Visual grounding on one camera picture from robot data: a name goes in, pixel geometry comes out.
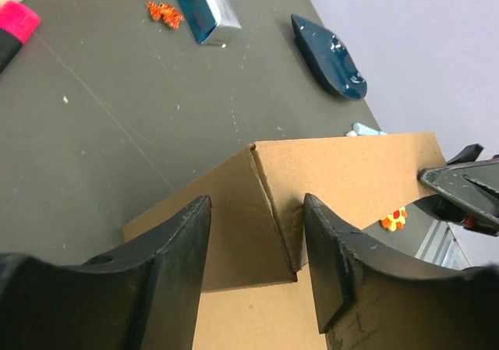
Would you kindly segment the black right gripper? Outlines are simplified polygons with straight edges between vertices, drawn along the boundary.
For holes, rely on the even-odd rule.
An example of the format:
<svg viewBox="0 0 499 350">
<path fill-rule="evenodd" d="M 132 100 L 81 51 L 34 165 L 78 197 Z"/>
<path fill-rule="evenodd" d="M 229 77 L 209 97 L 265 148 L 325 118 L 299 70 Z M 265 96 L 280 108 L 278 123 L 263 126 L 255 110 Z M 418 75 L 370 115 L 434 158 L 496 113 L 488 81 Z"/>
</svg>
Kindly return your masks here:
<svg viewBox="0 0 499 350">
<path fill-rule="evenodd" d="M 438 195 L 414 204 L 436 220 L 498 236 L 498 159 L 476 161 L 483 150 L 474 143 L 448 160 L 447 166 L 420 171 L 419 182 Z"/>
</svg>

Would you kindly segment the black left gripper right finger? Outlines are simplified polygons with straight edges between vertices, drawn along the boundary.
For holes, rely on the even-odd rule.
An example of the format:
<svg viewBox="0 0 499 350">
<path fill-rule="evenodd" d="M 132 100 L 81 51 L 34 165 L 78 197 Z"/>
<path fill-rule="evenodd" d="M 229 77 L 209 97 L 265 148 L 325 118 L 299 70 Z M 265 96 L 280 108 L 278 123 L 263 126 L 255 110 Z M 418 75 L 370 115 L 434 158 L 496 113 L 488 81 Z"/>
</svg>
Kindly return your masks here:
<svg viewBox="0 0 499 350">
<path fill-rule="evenodd" d="M 408 256 L 303 203 L 317 325 L 329 349 L 495 349 L 498 268 L 452 270 Z"/>
</svg>

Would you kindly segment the white blue toothpaste box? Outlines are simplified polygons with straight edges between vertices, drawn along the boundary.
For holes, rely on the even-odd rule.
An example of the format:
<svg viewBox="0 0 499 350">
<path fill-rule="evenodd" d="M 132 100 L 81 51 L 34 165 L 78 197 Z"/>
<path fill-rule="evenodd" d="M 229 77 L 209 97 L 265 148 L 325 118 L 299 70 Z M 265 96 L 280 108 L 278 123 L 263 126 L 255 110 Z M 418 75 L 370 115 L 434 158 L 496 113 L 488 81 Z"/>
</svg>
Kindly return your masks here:
<svg viewBox="0 0 499 350">
<path fill-rule="evenodd" d="M 229 0 L 177 0 L 198 44 L 226 47 L 242 29 Z"/>
</svg>

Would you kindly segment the brown cardboard box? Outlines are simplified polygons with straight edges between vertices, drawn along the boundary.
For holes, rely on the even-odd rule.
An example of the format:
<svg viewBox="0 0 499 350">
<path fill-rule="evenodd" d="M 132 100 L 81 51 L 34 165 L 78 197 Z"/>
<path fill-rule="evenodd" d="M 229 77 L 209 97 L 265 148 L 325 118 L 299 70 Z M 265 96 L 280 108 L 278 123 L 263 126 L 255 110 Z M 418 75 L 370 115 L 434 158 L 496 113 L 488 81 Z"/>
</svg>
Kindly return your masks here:
<svg viewBox="0 0 499 350">
<path fill-rule="evenodd" d="M 366 228 L 428 196 L 417 173 L 443 163 L 433 133 L 258 141 L 133 219 L 123 235 L 130 241 L 208 195 L 194 348 L 324 349 L 304 241 L 305 195 Z"/>
</svg>

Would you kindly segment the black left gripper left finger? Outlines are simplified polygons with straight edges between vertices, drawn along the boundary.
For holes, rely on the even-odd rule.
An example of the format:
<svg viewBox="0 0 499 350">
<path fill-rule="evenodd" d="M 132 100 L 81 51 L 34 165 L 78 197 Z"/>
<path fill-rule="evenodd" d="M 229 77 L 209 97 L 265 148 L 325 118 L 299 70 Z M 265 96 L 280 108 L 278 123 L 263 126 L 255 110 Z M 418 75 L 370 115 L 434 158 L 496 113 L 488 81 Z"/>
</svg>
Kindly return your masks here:
<svg viewBox="0 0 499 350">
<path fill-rule="evenodd" d="M 192 348 L 210 231 L 199 196 L 81 265 L 2 254 L 2 348 Z"/>
</svg>

